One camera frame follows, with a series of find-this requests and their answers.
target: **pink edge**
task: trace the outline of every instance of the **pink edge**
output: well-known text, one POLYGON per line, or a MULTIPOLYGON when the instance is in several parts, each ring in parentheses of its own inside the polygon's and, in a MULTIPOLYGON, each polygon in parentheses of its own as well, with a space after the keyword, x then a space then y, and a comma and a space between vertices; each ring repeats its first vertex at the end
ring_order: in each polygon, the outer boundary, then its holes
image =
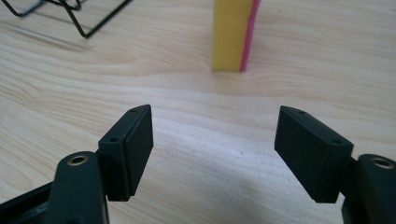
POLYGON ((248 55, 250 53, 250 44, 253 38, 254 21, 256 20, 257 11, 259 10, 261 0, 253 0, 253 7, 248 18, 247 34, 245 37, 244 55, 242 56, 241 67, 239 71, 245 72, 248 65, 248 55))

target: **tabletop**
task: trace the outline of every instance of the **tabletop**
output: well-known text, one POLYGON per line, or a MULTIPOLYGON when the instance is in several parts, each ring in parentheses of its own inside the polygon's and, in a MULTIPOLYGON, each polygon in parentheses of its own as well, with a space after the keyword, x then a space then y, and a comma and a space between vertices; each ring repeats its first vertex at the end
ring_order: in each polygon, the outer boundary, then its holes
MULTIPOLYGON (((76 15, 88 30, 119 3, 76 15)), ((316 204, 275 152, 278 111, 396 160, 396 1, 262 1, 245 73, 211 72, 212 19, 212 0, 134 0, 85 39, 62 7, 1 3, 0 203, 150 104, 154 148, 111 223, 343 223, 343 196, 316 204)))

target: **wooden table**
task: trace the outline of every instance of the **wooden table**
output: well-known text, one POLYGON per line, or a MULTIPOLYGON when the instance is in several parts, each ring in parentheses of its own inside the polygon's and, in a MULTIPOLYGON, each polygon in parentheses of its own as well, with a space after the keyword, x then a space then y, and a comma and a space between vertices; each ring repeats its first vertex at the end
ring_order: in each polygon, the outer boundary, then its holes
MULTIPOLYGON (((90 0, 78 18, 93 27, 118 3, 90 0)), ((281 105, 349 139, 355 159, 396 160, 394 0, 265 0, 243 74, 210 71, 213 1, 135 0, 89 40, 62 7, 21 20, 0 6, 0 203, 144 104, 155 147, 111 223, 342 223, 343 196, 314 203, 274 151, 281 105)))

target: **yellow and pink object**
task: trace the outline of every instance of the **yellow and pink object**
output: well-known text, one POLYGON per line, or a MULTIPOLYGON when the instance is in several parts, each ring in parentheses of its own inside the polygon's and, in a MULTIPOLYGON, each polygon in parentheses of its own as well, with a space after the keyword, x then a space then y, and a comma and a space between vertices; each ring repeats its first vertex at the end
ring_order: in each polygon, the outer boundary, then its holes
POLYGON ((247 69, 254 21, 261 0, 215 0, 212 70, 247 69))

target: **yellow block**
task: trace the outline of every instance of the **yellow block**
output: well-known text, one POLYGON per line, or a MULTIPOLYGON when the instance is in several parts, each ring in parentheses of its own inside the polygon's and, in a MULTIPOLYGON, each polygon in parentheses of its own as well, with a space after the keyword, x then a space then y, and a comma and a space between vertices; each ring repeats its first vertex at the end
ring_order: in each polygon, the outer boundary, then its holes
POLYGON ((215 0, 212 70, 239 72, 253 0, 215 0))

